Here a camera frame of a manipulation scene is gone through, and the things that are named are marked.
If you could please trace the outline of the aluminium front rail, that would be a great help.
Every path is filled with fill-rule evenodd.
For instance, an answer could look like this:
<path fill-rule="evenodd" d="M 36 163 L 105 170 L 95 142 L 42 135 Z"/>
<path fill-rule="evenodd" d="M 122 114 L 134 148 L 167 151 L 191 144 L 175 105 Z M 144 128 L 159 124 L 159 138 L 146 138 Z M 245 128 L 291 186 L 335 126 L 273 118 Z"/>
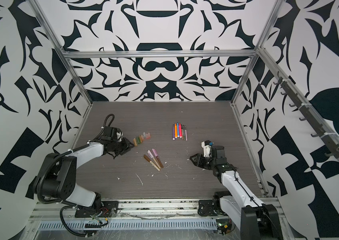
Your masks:
<path fill-rule="evenodd" d="M 284 211 L 277 198 L 260 198 L 265 204 L 275 206 L 281 218 Z M 166 219 L 166 218 L 197 218 L 199 201 L 211 201 L 212 198 L 199 199 L 103 199 L 106 202 L 118 202 L 116 207 L 105 207 L 101 212 L 104 218 L 127 219 Z M 59 211 L 63 204 L 36 204 L 29 221 L 60 220 Z M 75 220 L 76 209 L 64 210 L 65 220 Z"/>

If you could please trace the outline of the purple marker pen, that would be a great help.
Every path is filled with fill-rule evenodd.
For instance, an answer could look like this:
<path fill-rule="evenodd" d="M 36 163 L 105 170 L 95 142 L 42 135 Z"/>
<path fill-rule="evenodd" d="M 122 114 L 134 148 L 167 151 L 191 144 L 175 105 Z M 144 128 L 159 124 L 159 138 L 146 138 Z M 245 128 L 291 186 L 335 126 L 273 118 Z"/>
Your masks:
<path fill-rule="evenodd" d="M 172 126 L 172 139 L 173 141 L 177 138 L 177 131 L 176 131 L 176 126 Z"/>

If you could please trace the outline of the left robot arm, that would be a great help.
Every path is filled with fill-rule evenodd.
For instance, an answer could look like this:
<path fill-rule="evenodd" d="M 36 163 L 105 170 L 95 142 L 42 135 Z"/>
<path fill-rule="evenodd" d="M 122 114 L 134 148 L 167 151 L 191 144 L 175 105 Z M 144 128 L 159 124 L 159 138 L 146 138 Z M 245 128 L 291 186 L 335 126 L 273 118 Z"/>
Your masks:
<path fill-rule="evenodd" d="M 106 116 L 99 134 L 84 146 L 45 157 L 33 182 L 33 192 L 40 203 L 63 203 L 91 214 L 101 212 L 103 204 L 100 194 L 77 184 L 76 172 L 91 160 L 105 155 L 115 159 L 134 147 L 119 128 L 112 127 L 114 118 L 113 114 Z"/>

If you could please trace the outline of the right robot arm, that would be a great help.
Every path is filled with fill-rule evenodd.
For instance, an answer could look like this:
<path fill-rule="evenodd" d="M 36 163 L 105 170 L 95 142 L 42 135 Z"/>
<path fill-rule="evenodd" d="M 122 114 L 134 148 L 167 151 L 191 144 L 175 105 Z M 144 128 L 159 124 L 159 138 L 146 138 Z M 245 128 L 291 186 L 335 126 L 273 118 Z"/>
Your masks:
<path fill-rule="evenodd" d="M 238 169 L 228 163 L 223 146 L 202 142 L 203 153 L 190 157 L 199 168 L 211 170 L 226 191 L 216 192 L 211 207 L 200 205 L 200 216 L 226 215 L 242 240 L 283 239 L 276 207 L 260 200 L 244 183 Z"/>

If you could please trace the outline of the green circuit board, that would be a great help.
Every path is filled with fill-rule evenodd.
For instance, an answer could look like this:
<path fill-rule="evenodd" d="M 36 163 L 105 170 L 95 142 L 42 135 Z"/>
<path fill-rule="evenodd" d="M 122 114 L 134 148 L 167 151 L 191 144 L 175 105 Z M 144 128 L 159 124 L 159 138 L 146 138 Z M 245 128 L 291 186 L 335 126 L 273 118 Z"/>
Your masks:
<path fill-rule="evenodd" d="M 227 235 L 236 228 L 236 225 L 231 219 L 217 219 L 216 223 L 217 232 L 221 235 Z"/>

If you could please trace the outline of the pink highlighter pen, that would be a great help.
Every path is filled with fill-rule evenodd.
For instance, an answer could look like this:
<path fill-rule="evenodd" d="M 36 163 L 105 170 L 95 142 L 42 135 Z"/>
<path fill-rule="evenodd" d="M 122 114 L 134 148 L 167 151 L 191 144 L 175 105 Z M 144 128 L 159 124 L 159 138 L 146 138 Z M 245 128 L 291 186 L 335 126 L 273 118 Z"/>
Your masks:
<path fill-rule="evenodd" d="M 182 131 L 182 125 L 180 123 L 178 123 L 178 134 L 179 134 L 179 138 L 183 138 L 183 131 Z"/>

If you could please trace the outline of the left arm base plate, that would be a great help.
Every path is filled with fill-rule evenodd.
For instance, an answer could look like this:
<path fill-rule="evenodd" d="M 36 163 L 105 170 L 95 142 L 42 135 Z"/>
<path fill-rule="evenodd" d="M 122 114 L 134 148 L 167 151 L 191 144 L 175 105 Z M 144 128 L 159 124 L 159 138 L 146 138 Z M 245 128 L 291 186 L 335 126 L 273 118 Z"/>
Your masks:
<path fill-rule="evenodd" d="M 101 201 L 99 207 L 79 207 L 75 212 L 76 218 L 89 218 L 96 215 L 97 217 L 112 217 L 118 212 L 118 201 Z"/>

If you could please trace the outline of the pink cap brown pen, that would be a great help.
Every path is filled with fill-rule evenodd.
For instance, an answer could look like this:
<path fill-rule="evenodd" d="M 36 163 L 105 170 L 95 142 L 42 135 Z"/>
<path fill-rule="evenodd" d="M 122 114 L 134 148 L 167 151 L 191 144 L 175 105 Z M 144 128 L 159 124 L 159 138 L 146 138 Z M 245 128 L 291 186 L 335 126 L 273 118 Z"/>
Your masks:
<path fill-rule="evenodd" d="M 161 160 L 160 160 L 160 158 L 159 158 L 159 156 L 158 156 L 157 151 L 156 151 L 155 149 L 152 149 L 152 152 L 153 152 L 154 157 L 156 158 L 157 162 L 159 163 L 159 166 L 160 166 L 161 168 L 163 168 L 163 164 L 162 164 L 162 162 L 161 162 Z"/>

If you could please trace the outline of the blue highlighter pen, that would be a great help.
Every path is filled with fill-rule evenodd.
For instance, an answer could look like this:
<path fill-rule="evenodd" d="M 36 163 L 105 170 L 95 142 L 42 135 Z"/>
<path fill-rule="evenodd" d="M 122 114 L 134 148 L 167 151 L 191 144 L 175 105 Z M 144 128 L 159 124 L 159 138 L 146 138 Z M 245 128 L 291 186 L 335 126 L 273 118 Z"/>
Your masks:
<path fill-rule="evenodd" d="M 179 123 L 176 123 L 176 138 L 180 137 Z"/>

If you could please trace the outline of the light pink cap pen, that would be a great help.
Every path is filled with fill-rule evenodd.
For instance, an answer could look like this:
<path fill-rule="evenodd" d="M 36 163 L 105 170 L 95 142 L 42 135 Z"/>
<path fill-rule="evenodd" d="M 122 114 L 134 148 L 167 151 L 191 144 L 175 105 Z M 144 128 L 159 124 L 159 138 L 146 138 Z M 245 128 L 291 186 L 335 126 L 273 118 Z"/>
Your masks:
<path fill-rule="evenodd" d="M 149 157 L 151 158 L 151 160 L 153 161 L 153 163 L 154 163 L 154 164 L 157 166 L 157 168 L 160 170 L 160 169 L 161 169 L 161 166 L 160 166 L 160 164 L 158 163 L 158 161 L 157 161 L 157 159 L 155 158 L 155 156 L 153 155 L 153 153 L 152 153 L 150 150 L 148 150 L 147 153 L 148 153 Z"/>

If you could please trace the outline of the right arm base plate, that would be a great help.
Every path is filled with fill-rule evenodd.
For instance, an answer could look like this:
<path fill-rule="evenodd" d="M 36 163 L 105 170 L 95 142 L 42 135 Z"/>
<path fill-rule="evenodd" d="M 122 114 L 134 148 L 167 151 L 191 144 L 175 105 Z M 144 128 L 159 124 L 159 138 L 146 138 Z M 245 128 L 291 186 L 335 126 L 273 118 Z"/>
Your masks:
<path fill-rule="evenodd" d="M 226 216 L 216 200 L 199 200 L 198 214 L 202 217 Z"/>

